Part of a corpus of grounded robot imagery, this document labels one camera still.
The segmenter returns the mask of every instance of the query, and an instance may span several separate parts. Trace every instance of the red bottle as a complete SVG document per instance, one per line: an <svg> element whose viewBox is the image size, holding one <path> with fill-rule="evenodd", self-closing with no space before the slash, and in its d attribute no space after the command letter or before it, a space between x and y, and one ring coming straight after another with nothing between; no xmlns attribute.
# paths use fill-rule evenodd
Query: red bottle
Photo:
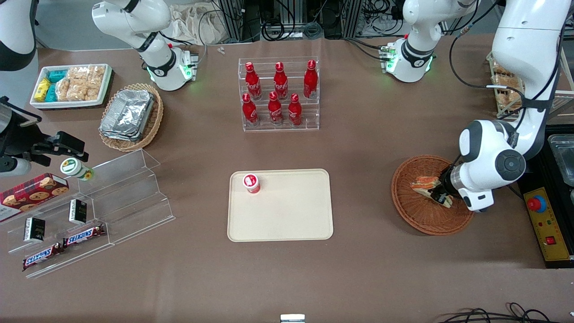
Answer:
<svg viewBox="0 0 574 323"><path fill-rule="evenodd" d="M251 97L248 93L245 93L242 97L243 100L243 115L245 116L245 120L247 120L248 126L257 126L259 125L259 117L257 116L257 111L255 108L255 104L251 101Z"/></svg>
<svg viewBox="0 0 574 323"><path fill-rule="evenodd" d="M299 103L299 96L296 93L291 94L291 103L289 104L289 123L292 127L301 125L301 104Z"/></svg>
<svg viewBox="0 0 574 323"><path fill-rule="evenodd" d="M255 72L253 63L245 63L245 70L247 75L245 75L245 83L247 83L247 90L253 98L253 100L261 99L261 82L259 81L259 75Z"/></svg>
<svg viewBox="0 0 574 323"><path fill-rule="evenodd" d="M269 93L269 104L267 105L267 108L269 109L269 117L271 118L271 123L276 126L283 124L281 102L278 100L277 92L271 91L271 93Z"/></svg>
<svg viewBox="0 0 574 323"><path fill-rule="evenodd" d="M317 98L317 83L319 81L319 76L315 70L316 67L316 61L310 60L307 62L307 72L305 72L305 77L303 77L303 95L308 99Z"/></svg>
<svg viewBox="0 0 574 323"><path fill-rule="evenodd" d="M277 62L275 64L275 77L273 78L273 82L275 83L275 92L279 97L279 100L287 99L287 75L285 75L285 71L283 71L283 63Z"/></svg>

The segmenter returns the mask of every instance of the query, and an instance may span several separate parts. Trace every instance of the brown table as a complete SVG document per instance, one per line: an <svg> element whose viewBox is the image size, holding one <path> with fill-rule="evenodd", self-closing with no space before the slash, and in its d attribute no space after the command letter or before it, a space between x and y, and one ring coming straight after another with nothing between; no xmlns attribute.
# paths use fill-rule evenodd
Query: brown table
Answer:
<svg viewBox="0 0 574 323"><path fill-rule="evenodd" d="M488 82L491 39L457 43L454 61L468 82ZM571 320L574 272L543 269L524 203L509 190L497 190L488 213L448 237L419 233L393 206L390 181L402 161L454 158L460 131L492 118L492 92L455 79L449 45L441 40L432 69L415 84L382 75L376 60L344 41L226 45L225 56L210 48L197 82L161 92L166 112L146 149L162 163L158 181L177 219L38 279L24 278L21 260L1 252L2 322L253 323L285 313L311 323L433 322L464 307L507 313L510 301ZM306 55L321 59L321 129L243 133L238 58ZM110 64L113 92L149 82L134 50L40 50L40 66L84 63ZM50 111L41 127L85 140L95 166L122 154L100 141L101 113ZM58 172L62 160L31 175ZM329 172L332 238L231 242L230 175L292 168ZM2 179L2 188L25 179Z"/></svg>

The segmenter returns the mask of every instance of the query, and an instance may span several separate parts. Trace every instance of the red and white cup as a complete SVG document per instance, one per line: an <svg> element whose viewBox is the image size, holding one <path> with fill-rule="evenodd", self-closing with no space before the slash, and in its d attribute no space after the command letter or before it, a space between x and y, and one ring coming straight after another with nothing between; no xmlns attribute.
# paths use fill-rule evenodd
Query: red and white cup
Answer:
<svg viewBox="0 0 574 323"><path fill-rule="evenodd" d="M243 186L249 191L249 193L255 194L261 189L259 184L259 179L255 174L249 173L243 177Z"/></svg>

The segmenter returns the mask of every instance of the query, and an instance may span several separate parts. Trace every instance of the round wicker basket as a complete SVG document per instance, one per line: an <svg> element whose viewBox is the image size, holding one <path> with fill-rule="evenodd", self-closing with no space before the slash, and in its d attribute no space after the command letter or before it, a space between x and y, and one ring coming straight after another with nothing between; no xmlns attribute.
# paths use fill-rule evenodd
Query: round wicker basket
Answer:
<svg viewBox="0 0 574 323"><path fill-rule="evenodd" d="M397 211L415 229L435 236L446 236L463 230L474 212L466 204L453 198L450 209L410 188L417 176L439 176L450 165L446 159L421 155L403 162L393 175L391 192Z"/></svg>
<svg viewBox="0 0 574 323"><path fill-rule="evenodd" d="M104 142L104 144L106 144L106 146L117 149L119 151L130 152L143 148L152 142L153 137L156 136L157 131L160 128L161 118L164 116L164 104L161 101L160 94L157 92L157 90L148 84L140 84L140 83L132 84L124 87L122 90L146 90L155 96L155 101L153 102L152 106L152 112L149 115L148 123L146 124L145 130L143 131L143 137L140 139L140 141L111 139L108 137L104 137L104 135L100 133L100 137L102 138L102 141ZM110 109L112 101L115 99L115 96L118 95L118 93L119 91L116 92L114 96L108 101L106 109L104 110L104 113L102 115L102 119L104 119L104 117L106 116L106 113Z"/></svg>

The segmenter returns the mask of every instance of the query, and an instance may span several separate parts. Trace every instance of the acrylic bottle rack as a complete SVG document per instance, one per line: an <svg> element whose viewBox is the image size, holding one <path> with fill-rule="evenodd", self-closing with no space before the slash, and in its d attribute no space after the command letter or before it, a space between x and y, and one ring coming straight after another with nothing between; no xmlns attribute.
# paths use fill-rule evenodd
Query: acrylic bottle rack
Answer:
<svg viewBox="0 0 574 323"><path fill-rule="evenodd" d="M8 253L13 255L14 270L22 270L22 260L93 226L103 225L106 234L66 248L22 274L39 277L99 251L113 247L159 225L174 220L167 197L160 192L152 168L160 163L139 149L94 167L94 177L83 182L69 177L70 191L29 212L21 213L0 225L8 238ZM79 199L88 205L87 223L68 221L69 202ZM24 242L25 219L46 221L44 241Z"/></svg>
<svg viewBox="0 0 574 323"><path fill-rule="evenodd" d="M317 98L308 99L303 96L303 77L305 71L307 70L307 62L309 60L317 61L317 75L319 76L319 81L317 83ZM271 123L269 110L267 104L269 103L269 93L273 91L274 83L273 77L275 76L275 64L276 62L283 62L285 67L285 74L288 78L289 84L289 95L287 99L281 100L281 112L283 115L283 124L275 126ZM255 106L257 107L257 114L259 116L259 125L250 126L245 120L245 116L241 109L241 120L243 124L243 131L301 131L301 130L318 130L319 129L319 98L320 98L320 83L321 83L321 73L320 73L320 62L317 56L302 56L302 57L267 57L267 58L252 58L252 59L239 59L238 67L238 78L239 78L239 107L243 105L241 101L241 95L247 93L247 85L245 83L245 76L247 74L245 70L245 63L251 62L255 68L255 71L259 75L261 82L262 96L259 100L253 100ZM302 124L296 128L291 127L289 124L289 112L288 106L290 102L290 96L293 93L299 95L299 102L302 107Z"/></svg>

